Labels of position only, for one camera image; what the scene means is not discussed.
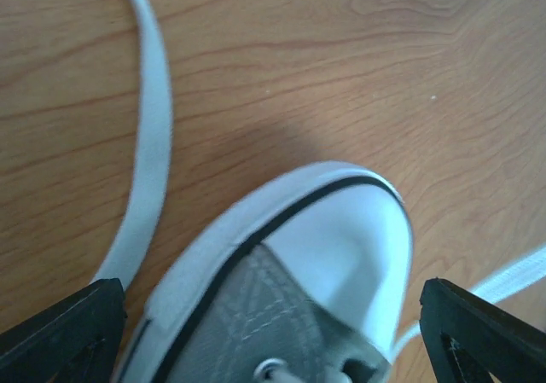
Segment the grey canvas sneaker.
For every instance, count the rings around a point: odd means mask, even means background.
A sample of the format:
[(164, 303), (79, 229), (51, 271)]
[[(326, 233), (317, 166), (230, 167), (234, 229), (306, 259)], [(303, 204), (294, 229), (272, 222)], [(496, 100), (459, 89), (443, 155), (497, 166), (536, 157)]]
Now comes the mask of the grey canvas sneaker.
[(339, 161), (208, 225), (152, 292), (116, 382), (384, 382), (413, 231), (398, 191)]

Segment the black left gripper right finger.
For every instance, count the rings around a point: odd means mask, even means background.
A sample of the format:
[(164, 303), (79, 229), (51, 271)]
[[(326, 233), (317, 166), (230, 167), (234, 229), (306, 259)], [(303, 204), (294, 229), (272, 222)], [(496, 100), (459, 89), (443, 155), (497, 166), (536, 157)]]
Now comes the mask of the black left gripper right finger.
[(438, 382), (544, 382), (545, 333), (445, 279), (425, 282), (421, 336)]

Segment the white shoelace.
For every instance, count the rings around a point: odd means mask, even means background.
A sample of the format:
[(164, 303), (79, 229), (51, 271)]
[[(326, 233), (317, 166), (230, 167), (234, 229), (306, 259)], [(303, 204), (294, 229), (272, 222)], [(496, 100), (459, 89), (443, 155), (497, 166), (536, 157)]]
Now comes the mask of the white shoelace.
[[(171, 78), (161, 30), (149, 0), (130, 0), (140, 32), (141, 92), (132, 188), (122, 224), (95, 275), (130, 286), (144, 260), (166, 197), (173, 125)], [(413, 326), (393, 349), (393, 361), (420, 332)]]

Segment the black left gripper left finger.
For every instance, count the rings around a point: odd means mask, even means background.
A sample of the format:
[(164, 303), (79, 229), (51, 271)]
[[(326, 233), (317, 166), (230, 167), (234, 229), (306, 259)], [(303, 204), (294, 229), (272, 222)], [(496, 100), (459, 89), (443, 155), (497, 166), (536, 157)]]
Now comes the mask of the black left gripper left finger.
[(125, 292), (100, 279), (1, 334), (2, 382), (109, 382)]

